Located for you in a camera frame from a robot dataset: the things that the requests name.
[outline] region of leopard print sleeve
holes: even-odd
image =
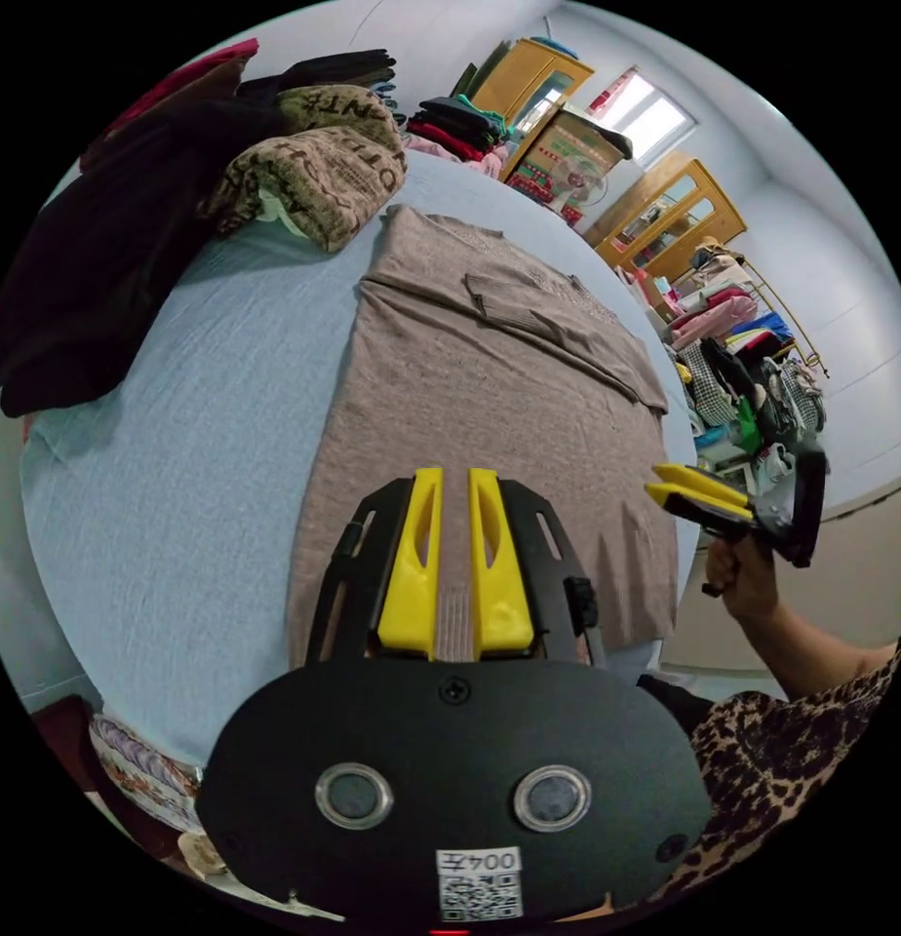
[[[817,695],[741,692],[714,705],[691,745],[711,799],[704,833],[651,900],[749,857],[830,779],[863,733],[901,659]]]

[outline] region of glass cabinet door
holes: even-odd
[[[697,183],[690,175],[683,175],[677,179],[645,211],[634,217],[613,237],[613,246],[618,251],[625,251],[646,228],[679,205],[695,188]]]
[[[550,75],[529,95],[529,99],[519,108],[518,113],[512,118],[512,136],[510,137],[518,145],[530,134],[538,125],[545,114],[552,107],[557,106],[558,102],[568,93],[574,79],[566,75],[563,71],[553,71]]]
[[[705,218],[714,213],[714,205],[709,198],[702,198],[692,205],[684,214],[675,218],[661,234],[643,247],[633,258],[633,263],[642,268],[652,263],[655,258],[668,250],[680,237],[684,236],[692,227],[696,227]]]

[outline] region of label sticker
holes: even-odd
[[[522,856],[518,847],[438,851],[437,864],[445,922],[523,915]]]

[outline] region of qr code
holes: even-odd
[[[522,915],[518,874],[441,875],[441,911],[447,922],[510,919]]]

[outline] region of light blue bedsheet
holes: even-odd
[[[671,407],[668,456],[693,463],[681,383],[603,261],[513,189],[409,162],[396,201],[502,230],[646,342]],[[285,671],[294,527],[380,229],[336,256],[278,223],[210,244],[122,386],[43,413],[25,449],[28,533],[60,626],[107,709],[183,761],[205,763],[237,706]],[[696,542],[680,524],[680,589]]]

